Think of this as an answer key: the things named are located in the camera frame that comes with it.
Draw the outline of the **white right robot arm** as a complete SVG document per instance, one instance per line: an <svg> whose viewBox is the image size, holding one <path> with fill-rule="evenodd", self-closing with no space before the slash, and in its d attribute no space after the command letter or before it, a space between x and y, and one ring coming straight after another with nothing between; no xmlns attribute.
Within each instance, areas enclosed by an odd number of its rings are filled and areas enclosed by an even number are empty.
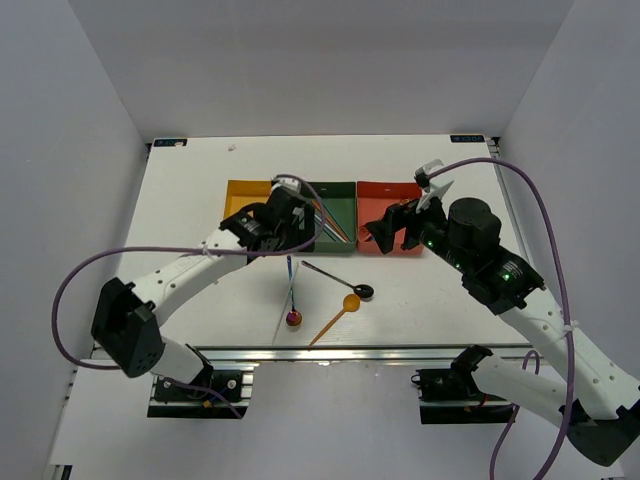
<svg viewBox="0 0 640 480"><path fill-rule="evenodd" d="M389 206L366 230L384 254L398 231L402 249L418 245L461 274L463 288L525 337L562 376L553 382L508 366L485 347L473 346L452 363L451 384L461 397L493 393L555 426L570 415L566 435L584 457L610 466L639 437L639 381L607 357L562 309L542 277L500 244L501 221L476 198L445 209L439 199Z"/></svg>

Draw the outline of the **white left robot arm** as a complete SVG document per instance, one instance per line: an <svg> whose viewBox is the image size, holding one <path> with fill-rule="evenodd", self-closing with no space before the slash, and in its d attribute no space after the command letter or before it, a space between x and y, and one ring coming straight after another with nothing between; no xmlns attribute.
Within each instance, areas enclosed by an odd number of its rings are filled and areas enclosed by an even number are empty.
<svg viewBox="0 0 640 480"><path fill-rule="evenodd" d="M92 337L127 377L152 373L188 398L202 398L211 391L212 365L195 349L164 337L164 323L202 290L256 257L312 247L314 233L311 201L276 186L266 202L224 219L195 252L131 282L109 280L100 291Z"/></svg>

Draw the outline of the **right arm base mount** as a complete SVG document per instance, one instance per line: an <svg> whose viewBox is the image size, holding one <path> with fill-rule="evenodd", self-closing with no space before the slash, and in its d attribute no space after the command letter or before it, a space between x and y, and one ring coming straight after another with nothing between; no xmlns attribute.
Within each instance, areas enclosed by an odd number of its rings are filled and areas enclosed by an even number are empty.
<svg viewBox="0 0 640 480"><path fill-rule="evenodd" d="M514 407L501 397L482 392L471 374L493 352L472 345L445 369L419 369L411 376L417 388L423 425L506 424Z"/></svg>

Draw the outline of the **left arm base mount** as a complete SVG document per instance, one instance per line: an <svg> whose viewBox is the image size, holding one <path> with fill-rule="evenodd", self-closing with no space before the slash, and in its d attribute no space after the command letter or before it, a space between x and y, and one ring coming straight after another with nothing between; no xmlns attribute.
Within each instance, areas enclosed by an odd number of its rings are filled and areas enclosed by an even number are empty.
<svg viewBox="0 0 640 480"><path fill-rule="evenodd" d="M249 396L243 393L245 371L219 369L190 345L186 347L204 364L189 384L176 385L165 377L153 384L147 409L148 418L165 419L237 419L246 414Z"/></svg>

